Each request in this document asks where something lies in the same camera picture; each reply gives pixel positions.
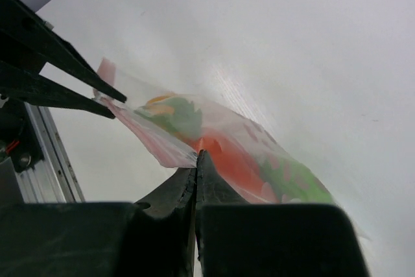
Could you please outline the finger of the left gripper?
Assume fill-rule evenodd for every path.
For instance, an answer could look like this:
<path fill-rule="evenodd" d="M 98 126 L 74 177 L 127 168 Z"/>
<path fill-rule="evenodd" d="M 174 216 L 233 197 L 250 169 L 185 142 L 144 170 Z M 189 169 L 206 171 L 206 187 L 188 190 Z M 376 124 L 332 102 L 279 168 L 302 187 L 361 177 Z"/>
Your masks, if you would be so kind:
<path fill-rule="evenodd" d="M 76 49 L 21 0 L 1 0 L 1 32 L 88 86 L 121 102 L 126 96 L 103 81 Z"/>
<path fill-rule="evenodd" d="M 1 62 L 1 95 L 35 106 L 83 110 L 113 119 L 104 105 L 61 86 L 39 74 Z"/>

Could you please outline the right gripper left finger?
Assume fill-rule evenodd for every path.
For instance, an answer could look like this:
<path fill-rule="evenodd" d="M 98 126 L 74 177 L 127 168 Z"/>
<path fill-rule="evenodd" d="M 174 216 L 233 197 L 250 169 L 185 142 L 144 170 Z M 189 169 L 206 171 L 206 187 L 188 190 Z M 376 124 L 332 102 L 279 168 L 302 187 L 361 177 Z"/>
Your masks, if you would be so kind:
<path fill-rule="evenodd" d="M 2 276 L 192 276 L 195 169 L 141 200 L 1 208 Z"/>

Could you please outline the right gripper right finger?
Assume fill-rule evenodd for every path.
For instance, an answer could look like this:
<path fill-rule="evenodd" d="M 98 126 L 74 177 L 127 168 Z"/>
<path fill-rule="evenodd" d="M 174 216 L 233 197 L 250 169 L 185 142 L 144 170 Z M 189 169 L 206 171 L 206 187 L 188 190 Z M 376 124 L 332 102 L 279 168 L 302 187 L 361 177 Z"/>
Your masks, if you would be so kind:
<path fill-rule="evenodd" d="M 357 235 L 330 204 L 249 204 L 197 165 L 196 232 L 203 276 L 369 276 Z"/>

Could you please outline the orange toy carrot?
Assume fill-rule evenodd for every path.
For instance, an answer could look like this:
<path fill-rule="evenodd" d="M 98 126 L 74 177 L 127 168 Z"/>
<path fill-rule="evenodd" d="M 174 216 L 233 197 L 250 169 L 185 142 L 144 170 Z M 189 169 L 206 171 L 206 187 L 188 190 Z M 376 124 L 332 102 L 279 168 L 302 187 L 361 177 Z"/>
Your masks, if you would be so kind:
<path fill-rule="evenodd" d="M 133 132 L 164 167 L 192 168 L 200 152 L 209 153 L 218 174 L 250 203 L 278 202 L 272 187 L 259 176 L 254 159 L 227 135 L 204 126 L 204 114 L 193 101 L 175 96 L 167 100 L 175 108 L 168 133 L 147 121 L 134 110 Z"/>

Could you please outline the light green toy gourd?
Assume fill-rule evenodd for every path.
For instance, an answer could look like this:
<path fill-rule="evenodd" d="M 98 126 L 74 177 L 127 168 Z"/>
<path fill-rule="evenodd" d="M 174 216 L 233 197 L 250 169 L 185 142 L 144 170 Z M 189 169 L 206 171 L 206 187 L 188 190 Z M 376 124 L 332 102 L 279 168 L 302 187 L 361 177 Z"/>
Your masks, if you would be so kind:
<path fill-rule="evenodd" d="M 335 203 L 325 185 L 300 162 L 268 156 L 259 162 L 259 172 L 282 203 Z"/>

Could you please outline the clear zip top bag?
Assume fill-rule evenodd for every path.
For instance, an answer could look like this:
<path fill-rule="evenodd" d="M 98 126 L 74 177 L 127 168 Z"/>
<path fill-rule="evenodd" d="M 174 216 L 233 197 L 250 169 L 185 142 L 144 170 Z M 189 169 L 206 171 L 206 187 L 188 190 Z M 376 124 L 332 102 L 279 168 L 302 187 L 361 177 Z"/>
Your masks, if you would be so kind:
<path fill-rule="evenodd" d="M 193 168 L 201 151 L 218 174 L 252 204 L 336 204 L 329 190 L 258 123 L 201 95 L 179 94 L 139 80 L 108 59 L 98 76 L 125 92 L 119 102 L 100 91 L 95 100 L 166 168 Z"/>

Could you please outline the yellow toy potato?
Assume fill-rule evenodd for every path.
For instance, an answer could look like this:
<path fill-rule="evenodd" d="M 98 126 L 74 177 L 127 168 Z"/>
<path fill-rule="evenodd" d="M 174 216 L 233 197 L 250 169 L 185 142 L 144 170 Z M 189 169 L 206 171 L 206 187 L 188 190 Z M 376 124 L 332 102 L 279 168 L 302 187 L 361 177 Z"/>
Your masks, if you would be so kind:
<path fill-rule="evenodd" d="M 167 104 L 167 100 L 173 99 L 175 96 L 175 93 L 168 93 L 150 99 L 145 105 L 139 107 L 136 113 L 164 131 L 171 134 L 175 133 L 177 129 L 171 121 L 174 117 L 175 108 Z"/>

